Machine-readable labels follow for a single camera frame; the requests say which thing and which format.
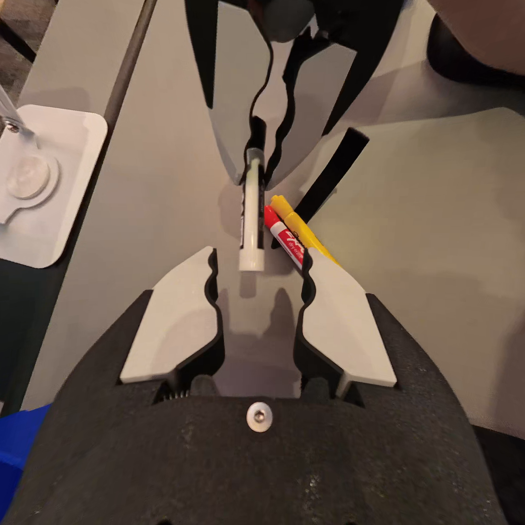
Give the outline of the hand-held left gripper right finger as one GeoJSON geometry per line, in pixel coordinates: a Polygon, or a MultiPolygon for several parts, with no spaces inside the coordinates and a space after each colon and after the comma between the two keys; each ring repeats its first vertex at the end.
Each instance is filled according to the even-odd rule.
{"type": "Polygon", "coordinates": [[[328,383],[345,397],[353,383],[394,387],[397,377],[362,286],[317,249],[305,252],[303,286],[293,346],[302,386],[328,383]]]}

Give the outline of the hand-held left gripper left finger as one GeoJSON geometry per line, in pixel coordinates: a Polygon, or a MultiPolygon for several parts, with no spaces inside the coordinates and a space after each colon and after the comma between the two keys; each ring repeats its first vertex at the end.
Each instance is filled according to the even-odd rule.
{"type": "Polygon", "coordinates": [[[195,377],[219,371],[225,342],[217,276],[217,250],[206,246],[153,287],[121,383],[166,380],[189,388],[195,377]]]}

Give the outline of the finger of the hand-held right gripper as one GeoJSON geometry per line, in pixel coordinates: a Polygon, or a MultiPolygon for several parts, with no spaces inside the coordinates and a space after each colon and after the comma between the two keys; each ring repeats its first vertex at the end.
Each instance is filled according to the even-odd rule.
{"type": "Polygon", "coordinates": [[[281,183],[315,149],[356,56],[353,49],[328,43],[292,74],[291,111],[276,132],[267,162],[269,186],[281,183]]]}
{"type": "Polygon", "coordinates": [[[219,1],[215,55],[209,115],[226,172],[239,186],[253,156],[265,162],[267,125],[254,107],[269,80],[272,51],[248,10],[219,1]]]}

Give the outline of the red dry erase marker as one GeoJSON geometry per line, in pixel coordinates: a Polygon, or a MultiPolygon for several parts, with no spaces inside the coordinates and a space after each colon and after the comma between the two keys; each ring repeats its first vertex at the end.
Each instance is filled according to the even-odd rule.
{"type": "Polygon", "coordinates": [[[264,207],[264,222],[277,244],[284,249],[303,275],[311,268],[308,248],[302,245],[270,205],[264,207]]]}

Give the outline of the yellow highlighter marker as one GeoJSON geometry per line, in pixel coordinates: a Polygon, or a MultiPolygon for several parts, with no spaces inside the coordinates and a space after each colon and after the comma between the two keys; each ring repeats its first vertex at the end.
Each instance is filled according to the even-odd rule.
{"type": "Polygon", "coordinates": [[[282,195],[273,196],[270,206],[303,246],[308,249],[317,249],[325,257],[340,266],[339,262],[337,262],[332,254],[323,246],[306,222],[294,211],[282,195]]]}

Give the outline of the black dry erase marker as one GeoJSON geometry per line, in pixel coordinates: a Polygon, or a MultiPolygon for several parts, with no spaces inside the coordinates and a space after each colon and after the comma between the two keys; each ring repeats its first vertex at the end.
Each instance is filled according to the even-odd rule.
{"type": "Polygon", "coordinates": [[[240,272],[265,269],[265,141],[266,123],[258,116],[250,119],[251,136],[247,143],[245,173],[241,179],[240,272]]]}

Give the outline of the person's right forearm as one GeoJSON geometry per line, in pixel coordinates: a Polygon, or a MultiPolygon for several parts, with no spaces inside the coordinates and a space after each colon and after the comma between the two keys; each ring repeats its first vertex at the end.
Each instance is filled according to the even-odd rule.
{"type": "Polygon", "coordinates": [[[477,61],[524,76],[524,1],[429,1],[477,61]]]}

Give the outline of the white sign holder base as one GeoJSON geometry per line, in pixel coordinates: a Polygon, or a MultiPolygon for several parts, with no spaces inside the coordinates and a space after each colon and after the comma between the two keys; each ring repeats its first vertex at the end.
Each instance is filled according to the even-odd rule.
{"type": "Polygon", "coordinates": [[[1,259],[42,269],[65,248],[108,133],[92,112],[17,109],[36,142],[1,134],[1,259]]]}

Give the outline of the blue plastic bin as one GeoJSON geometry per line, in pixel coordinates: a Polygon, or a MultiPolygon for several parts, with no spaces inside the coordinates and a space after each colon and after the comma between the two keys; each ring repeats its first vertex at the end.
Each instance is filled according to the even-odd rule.
{"type": "Polygon", "coordinates": [[[50,404],[1,418],[1,520],[23,475],[27,458],[50,404]]]}

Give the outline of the clear acrylic sign holder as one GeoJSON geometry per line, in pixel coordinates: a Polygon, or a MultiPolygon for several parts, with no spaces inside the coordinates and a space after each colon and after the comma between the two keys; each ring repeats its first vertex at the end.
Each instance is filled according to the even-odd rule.
{"type": "Polygon", "coordinates": [[[26,125],[22,117],[19,115],[16,107],[14,106],[10,96],[1,85],[1,120],[4,123],[5,128],[10,130],[12,133],[21,135],[24,139],[36,142],[36,135],[26,125]]]}

